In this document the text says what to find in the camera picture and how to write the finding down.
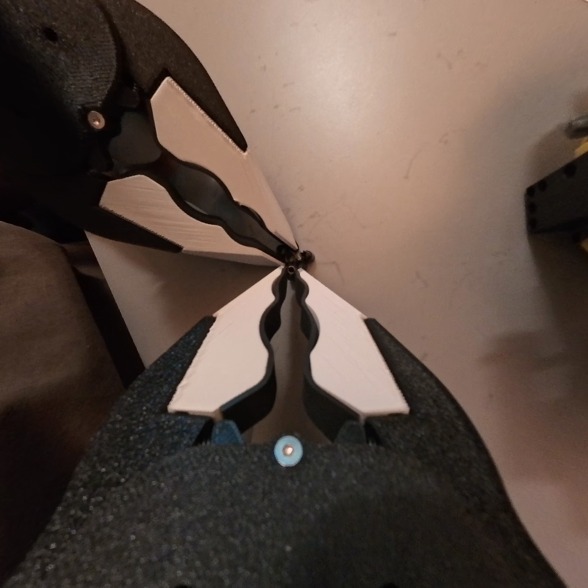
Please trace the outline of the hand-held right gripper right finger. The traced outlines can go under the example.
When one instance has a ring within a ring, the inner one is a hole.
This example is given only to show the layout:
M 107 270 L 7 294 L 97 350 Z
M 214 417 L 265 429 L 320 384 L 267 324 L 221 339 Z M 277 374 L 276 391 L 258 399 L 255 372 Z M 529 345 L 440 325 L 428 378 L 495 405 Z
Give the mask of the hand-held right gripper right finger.
M 368 318 L 303 269 L 293 271 L 300 325 L 306 413 L 328 438 L 348 422 L 408 415 L 405 400 L 368 328 Z

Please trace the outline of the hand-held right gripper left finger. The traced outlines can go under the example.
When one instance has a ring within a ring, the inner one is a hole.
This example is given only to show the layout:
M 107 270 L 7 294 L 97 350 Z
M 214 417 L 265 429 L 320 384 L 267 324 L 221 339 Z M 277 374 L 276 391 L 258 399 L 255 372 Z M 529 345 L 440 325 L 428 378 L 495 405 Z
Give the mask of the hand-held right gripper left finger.
M 276 399 L 271 340 L 288 287 L 284 266 L 213 315 L 213 322 L 168 404 L 169 413 L 213 420 L 262 420 Z

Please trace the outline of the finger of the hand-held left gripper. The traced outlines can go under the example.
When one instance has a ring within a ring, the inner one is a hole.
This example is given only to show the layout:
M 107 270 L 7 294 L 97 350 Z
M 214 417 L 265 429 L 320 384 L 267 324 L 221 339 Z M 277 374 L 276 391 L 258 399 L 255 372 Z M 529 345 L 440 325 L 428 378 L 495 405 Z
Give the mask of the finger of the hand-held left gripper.
M 273 236 L 298 249 L 280 204 L 248 151 L 241 150 L 171 77 L 162 81 L 150 104 L 162 147 L 213 173 L 237 204 L 257 213 Z
M 223 227 L 190 216 L 164 187 L 144 175 L 108 182 L 99 206 L 175 243 L 186 254 L 253 265 L 282 265 L 257 248 L 239 244 Z

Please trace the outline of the black brick connector piece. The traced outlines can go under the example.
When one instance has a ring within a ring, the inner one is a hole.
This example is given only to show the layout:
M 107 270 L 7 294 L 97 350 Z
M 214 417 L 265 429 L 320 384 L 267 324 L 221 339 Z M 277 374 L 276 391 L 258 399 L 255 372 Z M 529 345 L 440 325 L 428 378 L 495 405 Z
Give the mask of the black brick connector piece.
M 308 250 L 293 251 L 286 246 L 277 248 L 277 257 L 285 266 L 289 280 L 294 280 L 299 270 L 306 270 L 315 262 L 315 255 Z

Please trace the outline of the yellow toy brick vehicle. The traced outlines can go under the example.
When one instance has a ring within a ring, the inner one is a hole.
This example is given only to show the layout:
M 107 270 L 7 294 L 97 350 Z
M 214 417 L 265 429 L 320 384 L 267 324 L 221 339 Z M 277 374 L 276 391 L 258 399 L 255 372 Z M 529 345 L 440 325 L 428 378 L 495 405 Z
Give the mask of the yellow toy brick vehicle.
M 582 141 L 571 161 L 526 189 L 526 229 L 567 235 L 587 252 L 587 114 L 569 121 L 564 133 Z

